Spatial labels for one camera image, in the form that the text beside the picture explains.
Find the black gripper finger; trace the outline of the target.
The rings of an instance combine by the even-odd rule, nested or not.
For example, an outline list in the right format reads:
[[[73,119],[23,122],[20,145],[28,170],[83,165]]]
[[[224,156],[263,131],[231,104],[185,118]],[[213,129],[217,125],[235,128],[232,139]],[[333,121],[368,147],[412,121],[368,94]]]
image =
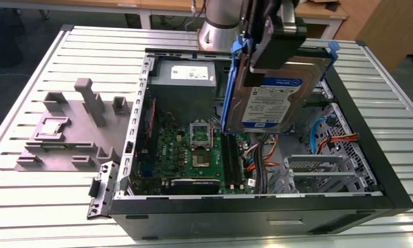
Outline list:
[[[253,18],[247,27],[243,47],[243,86],[259,87],[269,70],[279,70],[305,41],[305,22],[296,18],[295,33],[284,31],[279,17]]]

